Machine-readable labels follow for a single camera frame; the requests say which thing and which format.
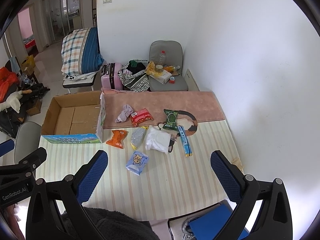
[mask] blue gripper pad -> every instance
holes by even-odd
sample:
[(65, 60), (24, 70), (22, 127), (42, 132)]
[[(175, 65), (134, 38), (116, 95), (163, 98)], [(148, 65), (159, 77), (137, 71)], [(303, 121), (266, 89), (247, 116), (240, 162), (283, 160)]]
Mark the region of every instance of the blue gripper pad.
[(107, 166), (108, 155), (106, 152), (102, 151), (96, 162), (91, 166), (82, 181), (78, 184), (76, 198), (80, 204), (87, 202), (90, 199)]
[(7, 154), (8, 152), (12, 151), (14, 149), (14, 141), (13, 140), (7, 140), (0, 144), (0, 157)]
[(230, 201), (239, 204), (242, 198), (241, 185), (216, 152), (211, 154), (210, 162), (214, 173), (217, 175)]

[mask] blue snack stick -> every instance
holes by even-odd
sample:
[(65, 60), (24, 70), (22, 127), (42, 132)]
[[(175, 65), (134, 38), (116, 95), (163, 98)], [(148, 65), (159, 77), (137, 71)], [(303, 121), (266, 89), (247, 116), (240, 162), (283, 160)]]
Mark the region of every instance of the blue snack stick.
[(190, 147), (190, 143), (188, 141), (188, 138), (186, 136), (186, 132), (183, 128), (183, 126), (178, 126), (178, 131), (180, 133), (181, 141), (184, 147), (184, 151), (186, 152), (186, 157), (192, 156), (192, 151)]
[(148, 161), (149, 157), (147, 155), (142, 152), (135, 151), (125, 167), (134, 174), (140, 175)]

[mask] cardboard box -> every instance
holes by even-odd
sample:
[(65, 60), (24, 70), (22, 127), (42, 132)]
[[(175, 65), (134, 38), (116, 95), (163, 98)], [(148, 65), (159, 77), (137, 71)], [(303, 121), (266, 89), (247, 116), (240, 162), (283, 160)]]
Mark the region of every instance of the cardboard box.
[(101, 91), (56, 96), (41, 135), (51, 143), (102, 143), (105, 105)]
[(29, 109), (27, 110), (27, 114), (30, 116), (33, 116), (41, 113), (41, 106), (42, 106), (42, 102), (39, 98), (37, 98), (34, 104), (30, 105)]

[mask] dark fleece blanket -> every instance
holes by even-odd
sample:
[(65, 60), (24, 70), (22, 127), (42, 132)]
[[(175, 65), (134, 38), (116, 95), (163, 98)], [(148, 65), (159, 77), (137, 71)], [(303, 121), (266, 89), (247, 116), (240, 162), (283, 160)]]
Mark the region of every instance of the dark fleece blanket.
[[(92, 222), (107, 240), (160, 240), (149, 227), (148, 222), (138, 222), (120, 212), (100, 208), (84, 208)], [(69, 234), (80, 239), (68, 214), (62, 214), (62, 220)]]

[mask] yellow bag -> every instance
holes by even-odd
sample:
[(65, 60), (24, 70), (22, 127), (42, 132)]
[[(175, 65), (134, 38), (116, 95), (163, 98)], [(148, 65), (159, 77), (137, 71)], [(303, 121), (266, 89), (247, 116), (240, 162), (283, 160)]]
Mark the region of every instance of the yellow bag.
[(158, 73), (155, 71), (156, 65), (154, 62), (150, 61), (149, 65), (146, 68), (146, 74), (152, 77), (161, 77), (162, 73)]
[(22, 69), (25, 69), (26, 67), (34, 68), (36, 66), (36, 63), (33, 55), (26, 57), (24, 62), (22, 62), (21, 66), (22, 66)]

